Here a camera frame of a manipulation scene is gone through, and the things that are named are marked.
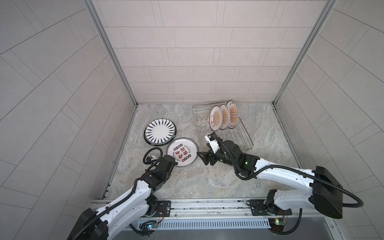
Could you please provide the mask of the large red characters plate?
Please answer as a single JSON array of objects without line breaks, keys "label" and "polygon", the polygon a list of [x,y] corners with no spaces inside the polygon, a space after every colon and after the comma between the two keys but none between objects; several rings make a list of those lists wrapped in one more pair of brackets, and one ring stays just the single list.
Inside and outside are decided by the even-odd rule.
[{"label": "large red characters plate", "polygon": [[198,157],[198,146],[188,138],[179,138],[171,142],[167,148],[167,155],[173,157],[177,167],[191,165]]}]

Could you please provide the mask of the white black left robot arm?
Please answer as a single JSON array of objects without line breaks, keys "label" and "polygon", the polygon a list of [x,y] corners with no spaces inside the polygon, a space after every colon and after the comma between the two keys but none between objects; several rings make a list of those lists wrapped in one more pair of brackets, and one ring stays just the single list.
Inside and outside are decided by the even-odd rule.
[{"label": "white black left robot arm", "polygon": [[112,240],[138,218],[151,216],[158,199],[154,195],[170,178],[175,158],[165,155],[149,167],[133,187],[114,201],[92,210],[86,209],[79,216],[69,240]]}]

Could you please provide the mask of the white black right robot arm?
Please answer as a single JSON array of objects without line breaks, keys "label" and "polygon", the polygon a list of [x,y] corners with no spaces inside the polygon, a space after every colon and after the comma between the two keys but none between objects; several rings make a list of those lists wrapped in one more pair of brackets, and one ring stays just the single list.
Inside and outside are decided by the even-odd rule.
[{"label": "white black right robot arm", "polygon": [[207,152],[198,152],[205,165],[223,163],[232,166],[236,161],[243,178],[271,180],[292,187],[289,191],[270,190],[264,205],[274,213],[278,210],[314,209],[330,218],[343,217],[343,193],[337,190],[342,185],[326,168],[317,166],[315,170],[289,171],[285,166],[243,153],[232,141],[212,143],[214,147]]}]

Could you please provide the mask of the white blue leaf plate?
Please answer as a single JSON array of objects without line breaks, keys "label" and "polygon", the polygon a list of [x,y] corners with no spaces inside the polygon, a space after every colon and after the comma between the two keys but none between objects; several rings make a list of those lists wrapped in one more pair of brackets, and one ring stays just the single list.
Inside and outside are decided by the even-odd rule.
[{"label": "white blue leaf plate", "polygon": [[146,126],[144,139],[152,146],[164,146],[174,139],[176,133],[177,128],[172,121],[156,119]]}]

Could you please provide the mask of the large orange sunburst plate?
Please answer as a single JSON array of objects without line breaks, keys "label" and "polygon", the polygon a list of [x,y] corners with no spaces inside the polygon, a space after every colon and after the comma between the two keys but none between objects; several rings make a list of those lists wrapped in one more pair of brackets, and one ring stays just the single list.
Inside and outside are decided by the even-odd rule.
[{"label": "large orange sunburst plate", "polygon": [[239,118],[240,118],[239,108],[237,103],[233,100],[230,100],[227,102],[227,107],[230,113],[230,122],[229,122],[228,128],[234,129],[238,125]]}]

